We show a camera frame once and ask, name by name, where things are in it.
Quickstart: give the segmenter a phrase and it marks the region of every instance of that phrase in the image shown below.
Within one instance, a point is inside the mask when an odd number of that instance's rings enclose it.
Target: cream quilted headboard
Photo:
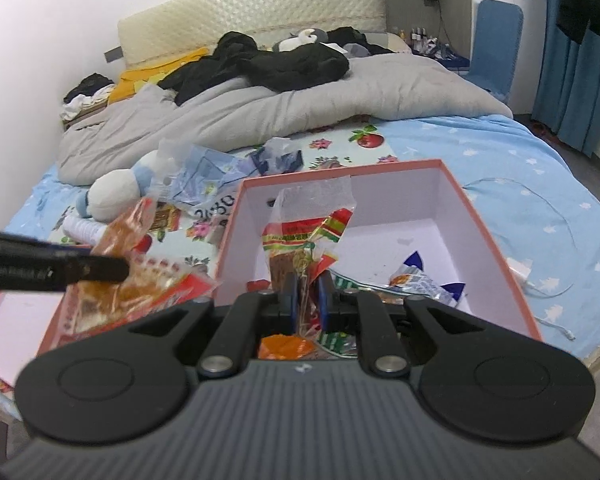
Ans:
[[[351,25],[384,31],[384,0],[171,0],[120,20],[118,35],[129,67],[213,46],[229,30],[271,45],[315,26]]]

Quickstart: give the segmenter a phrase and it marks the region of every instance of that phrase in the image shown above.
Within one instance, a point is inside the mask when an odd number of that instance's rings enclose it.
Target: gray blanket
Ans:
[[[62,137],[58,176],[85,186],[112,170],[130,168],[161,139],[221,152],[262,144],[354,115],[398,120],[477,117],[509,108],[433,60],[384,54],[350,60],[340,81],[275,93],[243,78],[215,86],[181,107],[173,93],[145,85],[134,97],[74,124]]]

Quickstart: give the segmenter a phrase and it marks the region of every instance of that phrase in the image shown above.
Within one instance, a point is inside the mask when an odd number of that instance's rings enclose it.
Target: open box lid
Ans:
[[[281,189],[349,175],[356,209],[334,252],[333,269],[387,284],[413,251],[439,284],[466,283],[458,308],[541,340],[515,278],[451,172],[439,159],[247,178],[240,186],[218,261],[216,304],[231,304],[246,283],[268,280],[262,231]]]

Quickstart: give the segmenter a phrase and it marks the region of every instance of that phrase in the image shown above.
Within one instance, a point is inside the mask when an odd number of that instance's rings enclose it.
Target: white cable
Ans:
[[[571,230],[571,225],[569,224],[569,221],[545,197],[543,197],[542,195],[536,193],[533,189],[529,188],[525,184],[522,184],[521,182],[519,182],[517,180],[510,179],[510,178],[485,177],[485,178],[479,178],[478,180],[474,180],[472,182],[469,182],[468,184],[464,184],[462,186],[462,188],[463,189],[467,189],[467,188],[469,188],[471,186],[474,186],[475,184],[478,184],[479,182],[488,182],[488,181],[495,182],[496,180],[497,181],[503,181],[504,180],[505,182],[510,182],[512,184],[518,184],[519,186],[524,187],[530,193],[534,194],[535,196],[537,196],[538,198],[540,198],[543,202],[545,202],[554,211],[554,213],[556,213],[560,218],[562,218],[562,220],[564,220],[565,225],[567,226],[567,231],[569,232],[569,235],[571,237],[571,244],[573,245],[573,249],[575,250],[575,253],[576,253],[576,261],[579,261],[579,258],[577,257],[577,256],[579,256],[579,254],[578,254],[578,247],[576,245],[575,236],[573,235],[573,231]],[[496,236],[499,236],[502,239],[506,239],[506,237],[502,236],[498,232],[494,232],[494,231],[491,231],[491,232],[493,234],[495,234]],[[524,284],[525,288],[530,288],[532,291],[537,292],[538,294],[541,294],[545,298],[557,298],[558,296],[561,296],[565,292],[567,292],[573,285],[575,285],[575,278],[574,278],[574,280],[571,282],[571,284],[569,286],[567,286],[566,288],[564,288],[560,292],[556,292],[555,294],[547,294],[544,290],[539,289],[535,284],[533,284],[531,282],[526,282]]]
[[[571,230],[571,225],[569,224],[569,221],[564,217],[564,215],[562,213],[560,213],[547,199],[545,199],[542,195],[536,193],[533,189],[529,188],[528,186],[526,186],[525,184],[522,184],[521,182],[517,181],[517,180],[513,180],[510,178],[496,178],[496,177],[485,177],[485,178],[479,178],[478,180],[474,180],[472,182],[469,182],[468,184],[464,184],[464,186],[462,186],[463,189],[468,189],[469,187],[474,186],[475,184],[478,184],[479,182],[485,182],[485,181],[506,181],[506,182],[510,182],[513,184],[518,184],[519,186],[524,187],[525,189],[527,189],[529,192],[531,192],[532,194],[534,194],[535,196],[537,196],[538,198],[540,198],[541,200],[543,200],[560,218],[562,218],[562,220],[564,220],[565,225],[567,226],[567,230],[571,236],[571,243],[573,245],[573,249],[575,251],[576,254],[576,261],[579,261],[580,258],[578,257],[578,247],[576,245],[576,240],[575,237],[573,235],[573,231]],[[496,236],[499,236],[500,238],[502,238],[503,240],[507,239],[506,237],[498,234],[497,232],[491,231],[493,234],[495,234]],[[580,269],[576,270],[576,276],[580,273]],[[547,294],[544,290],[539,289],[535,284],[525,280],[522,283],[522,287],[525,289],[525,292],[527,294],[530,294],[531,291],[533,292],[537,292],[538,294],[541,294],[543,297],[545,298],[557,298],[558,296],[561,296],[562,294],[564,294],[565,292],[567,292],[573,285],[575,285],[575,278],[574,280],[571,282],[571,284],[569,286],[567,286],[565,289],[561,290],[560,292],[557,292],[555,294]],[[576,339],[576,336],[573,335],[573,332],[571,330],[569,330],[566,327],[563,327],[562,325],[558,325],[556,323],[552,323],[551,321],[548,321],[542,317],[538,317],[538,316],[534,316],[534,318],[536,319],[536,321],[538,323],[541,323],[545,326],[549,326],[551,328],[555,328],[556,330],[560,331],[569,341],[573,341],[574,339]]]

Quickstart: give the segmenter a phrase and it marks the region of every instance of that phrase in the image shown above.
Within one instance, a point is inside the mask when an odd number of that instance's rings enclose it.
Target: chair backrest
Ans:
[[[497,0],[478,4],[469,74],[487,79],[505,100],[516,70],[523,21],[524,14],[517,5]]]

